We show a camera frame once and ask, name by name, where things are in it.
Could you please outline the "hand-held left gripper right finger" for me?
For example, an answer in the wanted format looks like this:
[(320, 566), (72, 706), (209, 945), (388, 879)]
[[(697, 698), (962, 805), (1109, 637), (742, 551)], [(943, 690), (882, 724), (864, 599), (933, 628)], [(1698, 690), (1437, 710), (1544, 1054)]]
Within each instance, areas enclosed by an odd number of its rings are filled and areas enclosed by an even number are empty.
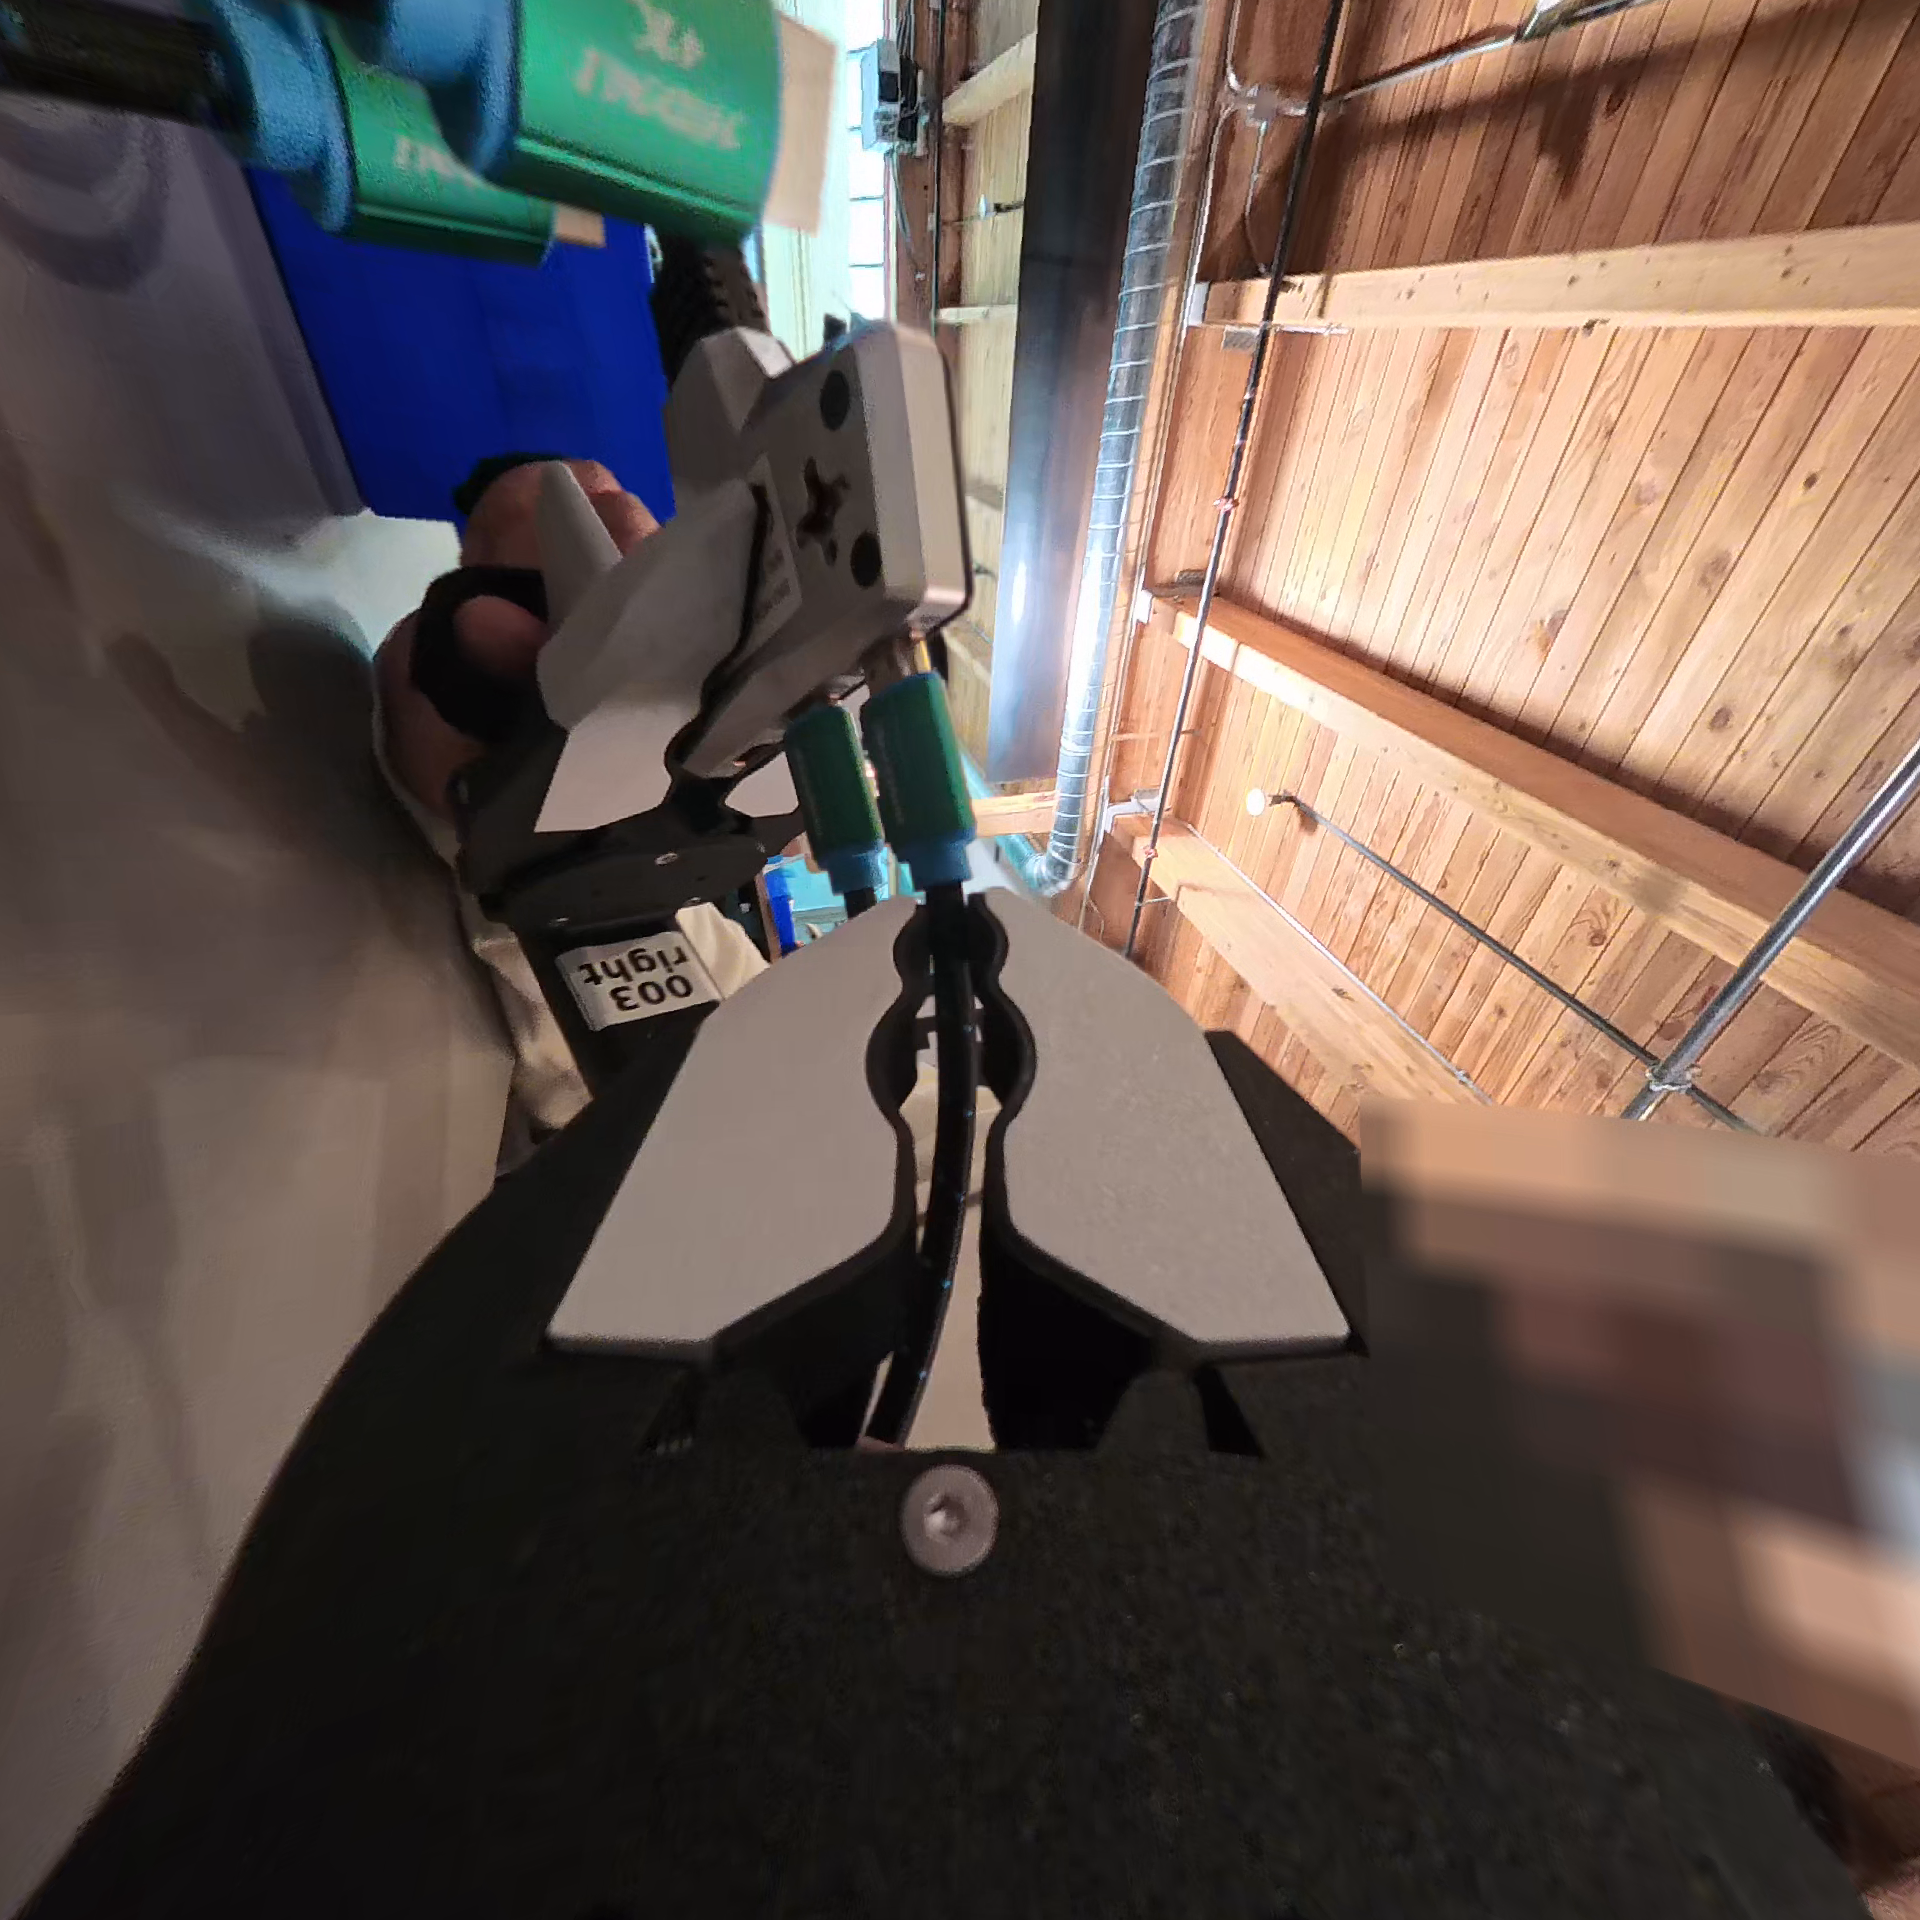
[(1347, 1352), (1344, 1306), (1203, 1030), (1010, 891), (975, 900), (976, 1358), (1000, 1451), (1099, 1445), (1130, 1386)]

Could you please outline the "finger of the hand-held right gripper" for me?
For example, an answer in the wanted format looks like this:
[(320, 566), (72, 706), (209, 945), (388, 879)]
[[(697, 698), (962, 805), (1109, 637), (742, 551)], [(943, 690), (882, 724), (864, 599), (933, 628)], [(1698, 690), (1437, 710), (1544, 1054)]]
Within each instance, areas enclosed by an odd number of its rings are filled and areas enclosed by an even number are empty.
[(675, 484), (734, 478), (738, 443), (765, 386), (795, 363), (765, 326), (729, 326), (687, 348), (668, 379), (663, 443)]
[(583, 486), (543, 486), (550, 637), (535, 678), (563, 751), (541, 834), (606, 828), (668, 797), (668, 751), (742, 633), (759, 515), (748, 484), (724, 484), (618, 552)]

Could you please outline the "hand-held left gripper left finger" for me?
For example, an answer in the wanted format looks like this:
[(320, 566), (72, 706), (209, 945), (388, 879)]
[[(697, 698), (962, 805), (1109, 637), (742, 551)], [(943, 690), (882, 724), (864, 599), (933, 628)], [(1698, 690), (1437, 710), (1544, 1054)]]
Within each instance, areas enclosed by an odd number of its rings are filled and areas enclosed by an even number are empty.
[(569, 1355), (771, 1383), (856, 1442), (919, 1293), (919, 903), (869, 907), (713, 1012), (555, 1308)]

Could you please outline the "grey video switch box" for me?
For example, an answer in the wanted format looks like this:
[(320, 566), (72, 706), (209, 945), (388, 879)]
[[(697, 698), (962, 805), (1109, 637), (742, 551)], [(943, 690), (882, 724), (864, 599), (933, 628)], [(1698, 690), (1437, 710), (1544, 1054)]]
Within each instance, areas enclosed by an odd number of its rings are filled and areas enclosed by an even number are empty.
[(966, 610), (972, 555), (947, 363), (925, 332), (864, 324), (766, 379), (729, 447), (753, 492), (742, 637), (684, 770), (721, 780), (777, 743), (868, 655)]

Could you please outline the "blue plastic bin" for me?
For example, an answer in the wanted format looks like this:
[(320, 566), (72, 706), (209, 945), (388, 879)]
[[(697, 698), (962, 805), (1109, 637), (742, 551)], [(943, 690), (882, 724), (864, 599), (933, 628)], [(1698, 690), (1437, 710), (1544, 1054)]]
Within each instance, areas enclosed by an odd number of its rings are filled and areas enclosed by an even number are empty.
[(388, 520), (453, 521), (482, 461), (596, 461), (675, 515), (647, 230), (538, 265), (325, 233), (272, 173), (253, 204), (360, 496)]

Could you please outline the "grey desk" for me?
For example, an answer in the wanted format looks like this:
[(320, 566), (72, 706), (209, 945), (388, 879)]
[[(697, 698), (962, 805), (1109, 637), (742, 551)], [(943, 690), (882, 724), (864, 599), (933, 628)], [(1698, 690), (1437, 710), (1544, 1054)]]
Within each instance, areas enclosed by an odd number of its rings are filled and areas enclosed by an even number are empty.
[(13, 1916), (541, 1057), (378, 748), (451, 527), (358, 502), (212, 139), (14, 94), (2, 135)]

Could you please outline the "person's right hand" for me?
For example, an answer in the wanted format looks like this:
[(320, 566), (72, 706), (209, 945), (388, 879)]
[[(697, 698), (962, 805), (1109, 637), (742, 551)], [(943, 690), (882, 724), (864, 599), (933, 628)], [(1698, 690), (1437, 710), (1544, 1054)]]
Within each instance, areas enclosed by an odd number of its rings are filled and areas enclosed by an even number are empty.
[[(629, 492), (599, 461), (563, 461), (620, 552), (652, 536), (659, 521), (646, 500)], [(460, 536), (460, 568), (503, 566), (541, 569), (538, 507), (549, 461), (524, 463), (492, 480), (480, 493)], [(496, 596), (477, 596), (458, 610), (460, 649), (488, 677), (526, 682), (549, 640), (541, 617)], [(377, 736), (383, 764), (398, 794), (453, 832), (450, 784), (486, 743), (453, 730), (415, 682), (419, 616), (406, 616), (383, 640), (375, 659)]]

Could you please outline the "silver ventilation duct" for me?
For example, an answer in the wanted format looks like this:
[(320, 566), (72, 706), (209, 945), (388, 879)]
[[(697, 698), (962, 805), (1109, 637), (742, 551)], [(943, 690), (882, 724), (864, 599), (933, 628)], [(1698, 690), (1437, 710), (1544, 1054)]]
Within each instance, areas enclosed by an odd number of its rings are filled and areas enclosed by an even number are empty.
[(1061, 900), (1093, 845), (1099, 722), (1121, 596), (1128, 524), (1148, 438), (1148, 400), (1169, 290), (1190, 122), (1205, 50), (1205, 4), (1155, 9), (1138, 150), (1126, 206), (1103, 430), (1069, 651), (1056, 800), (1032, 889)]

